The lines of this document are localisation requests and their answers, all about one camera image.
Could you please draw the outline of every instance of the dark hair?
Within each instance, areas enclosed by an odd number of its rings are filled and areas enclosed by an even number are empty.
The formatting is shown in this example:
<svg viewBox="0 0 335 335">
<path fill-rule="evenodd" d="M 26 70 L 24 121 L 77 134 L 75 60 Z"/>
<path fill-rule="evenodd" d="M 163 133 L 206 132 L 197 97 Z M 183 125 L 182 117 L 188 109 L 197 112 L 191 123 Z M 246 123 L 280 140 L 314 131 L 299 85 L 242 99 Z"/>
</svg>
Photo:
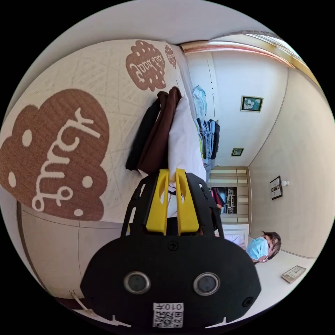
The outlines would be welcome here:
<svg viewBox="0 0 335 335">
<path fill-rule="evenodd" d="M 263 232 L 264 235 L 268 236 L 271 240 L 271 242 L 273 243 L 273 252 L 272 255 L 269 256 L 269 260 L 272 259 L 280 250 L 281 246 L 282 246 L 282 239 L 280 238 L 279 234 L 276 233 L 275 231 L 263 231 L 261 230 L 261 232 Z"/>
</svg>

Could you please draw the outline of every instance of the picture frame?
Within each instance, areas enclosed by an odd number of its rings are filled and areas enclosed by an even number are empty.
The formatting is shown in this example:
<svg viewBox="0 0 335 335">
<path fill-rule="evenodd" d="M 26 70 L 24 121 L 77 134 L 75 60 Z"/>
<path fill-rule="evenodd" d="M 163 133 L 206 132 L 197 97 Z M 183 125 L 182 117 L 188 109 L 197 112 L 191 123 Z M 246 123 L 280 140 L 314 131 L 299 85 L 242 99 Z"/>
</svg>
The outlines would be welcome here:
<svg viewBox="0 0 335 335">
<path fill-rule="evenodd" d="M 271 189 L 271 199 L 272 200 L 283 196 L 282 180 L 280 176 L 270 181 L 270 189 Z"/>
<path fill-rule="evenodd" d="M 264 98 L 242 96 L 241 112 L 258 112 L 260 113 Z"/>
<path fill-rule="evenodd" d="M 231 156 L 241 156 L 243 153 L 244 148 L 233 148 L 233 151 L 231 152 Z"/>
</svg>

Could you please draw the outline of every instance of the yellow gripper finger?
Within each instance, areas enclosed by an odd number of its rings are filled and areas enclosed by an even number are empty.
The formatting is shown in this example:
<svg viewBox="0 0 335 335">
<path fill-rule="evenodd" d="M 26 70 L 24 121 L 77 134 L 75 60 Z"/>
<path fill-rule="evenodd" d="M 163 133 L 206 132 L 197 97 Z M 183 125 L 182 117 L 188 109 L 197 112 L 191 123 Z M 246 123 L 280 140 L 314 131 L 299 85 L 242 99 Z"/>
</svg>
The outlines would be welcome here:
<svg viewBox="0 0 335 335">
<path fill-rule="evenodd" d="M 168 221 L 168 193 L 169 170 L 160 170 L 146 225 L 148 231 L 166 235 L 166 225 Z"/>
<path fill-rule="evenodd" d="M 178 232 L 193 233 L 199 229 L 198 219 L 194 209 L 192 195 L 188 187 L 185 170 L 176 170 L 176 195 L 177 195 L 177 218 L 178 218 Z"/>
</svg>

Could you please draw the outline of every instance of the framed painting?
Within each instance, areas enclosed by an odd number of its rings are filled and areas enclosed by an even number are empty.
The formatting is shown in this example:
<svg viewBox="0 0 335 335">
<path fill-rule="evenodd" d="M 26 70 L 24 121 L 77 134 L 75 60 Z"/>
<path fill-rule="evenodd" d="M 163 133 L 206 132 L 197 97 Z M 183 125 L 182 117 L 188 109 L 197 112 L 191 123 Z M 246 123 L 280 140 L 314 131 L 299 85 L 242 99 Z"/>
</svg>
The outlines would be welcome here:
<svg viewBox="0 0 335 335">
<path fill-rule="evenodd" d="M 263 98 L 242 96 L 241 111 L 260 112 Z"/>
</svg>

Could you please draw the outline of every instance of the wooden cabinet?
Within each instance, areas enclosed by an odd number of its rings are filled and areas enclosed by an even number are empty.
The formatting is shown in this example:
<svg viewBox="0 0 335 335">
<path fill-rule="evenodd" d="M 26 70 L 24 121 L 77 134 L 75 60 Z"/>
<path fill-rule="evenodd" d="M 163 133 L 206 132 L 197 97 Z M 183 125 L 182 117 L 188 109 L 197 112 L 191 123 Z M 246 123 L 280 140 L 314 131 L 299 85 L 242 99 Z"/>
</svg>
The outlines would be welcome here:
<svg viewBox="0 0 335 335">
<path fill-rule="evenodd" d="M 220 192 L 225 207 L 221 212 L 223 224 L 247 224 L 249 217 L 249 183 L 245 167 L 216 166 L 210 172 L 209 187 L 216 187 Z"/>
</svg>

